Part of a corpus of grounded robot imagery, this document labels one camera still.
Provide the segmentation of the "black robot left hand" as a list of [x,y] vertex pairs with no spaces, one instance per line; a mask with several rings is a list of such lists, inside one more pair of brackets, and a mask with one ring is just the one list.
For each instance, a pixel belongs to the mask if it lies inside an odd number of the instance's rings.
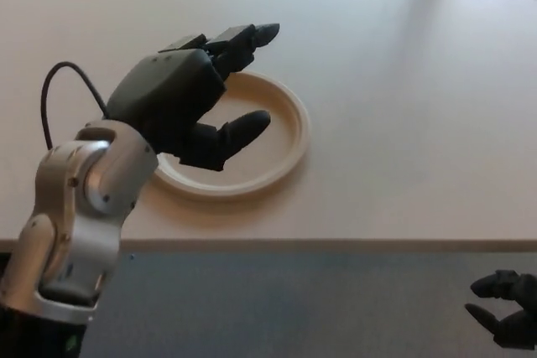
[[278,23],[247,24],[213,39],[192,35],[139,61],[110,95],[106,118],[128,124],[156,153],[181,164],[221,171],[271,123],[269,112],[249,112],[221,127],[201,123],[227,91],[226,79],[254,61],[256,49],[278,35]]

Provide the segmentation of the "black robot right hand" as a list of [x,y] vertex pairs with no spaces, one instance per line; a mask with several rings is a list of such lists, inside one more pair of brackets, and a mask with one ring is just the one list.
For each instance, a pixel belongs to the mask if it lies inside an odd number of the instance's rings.
[[466,311],[493,336],[504,349],[536,349],[536,276],[514,270],[496,270],[470,286],[479,298],[514,301],[521,310],[498,320],[494,314],[475,304],[465,304]]

